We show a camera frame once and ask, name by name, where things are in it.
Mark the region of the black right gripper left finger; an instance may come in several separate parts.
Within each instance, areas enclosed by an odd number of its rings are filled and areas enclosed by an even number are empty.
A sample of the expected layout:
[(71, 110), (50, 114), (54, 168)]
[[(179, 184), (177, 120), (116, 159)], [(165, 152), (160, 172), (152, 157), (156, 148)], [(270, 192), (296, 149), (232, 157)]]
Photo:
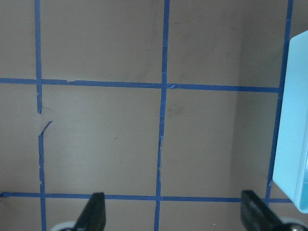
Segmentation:
[(106, 226), (105, 195), (93, 193), (78, 217), (74, 231), (103, 231)]

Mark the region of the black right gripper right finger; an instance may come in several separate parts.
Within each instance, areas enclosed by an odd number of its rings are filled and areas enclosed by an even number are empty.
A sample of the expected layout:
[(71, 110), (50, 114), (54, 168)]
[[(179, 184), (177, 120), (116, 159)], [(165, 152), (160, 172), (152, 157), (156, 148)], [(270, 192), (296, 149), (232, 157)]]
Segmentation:
[(241, 193), (241, 222), (246, 231), (283, 231), (283, 222), (252, 190)]

